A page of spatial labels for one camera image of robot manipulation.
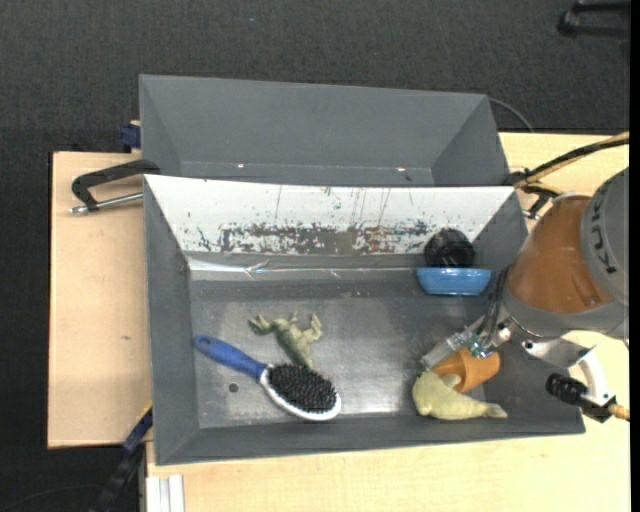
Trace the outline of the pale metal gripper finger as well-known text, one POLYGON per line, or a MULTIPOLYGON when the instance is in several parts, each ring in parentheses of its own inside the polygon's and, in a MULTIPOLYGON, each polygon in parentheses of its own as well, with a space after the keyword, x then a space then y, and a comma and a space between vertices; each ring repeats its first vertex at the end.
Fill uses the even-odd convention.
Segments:
POLYGON ((421 358, 425 369, 433 369, 455 353, 455 346, 447 341, 439 341, 421 358))

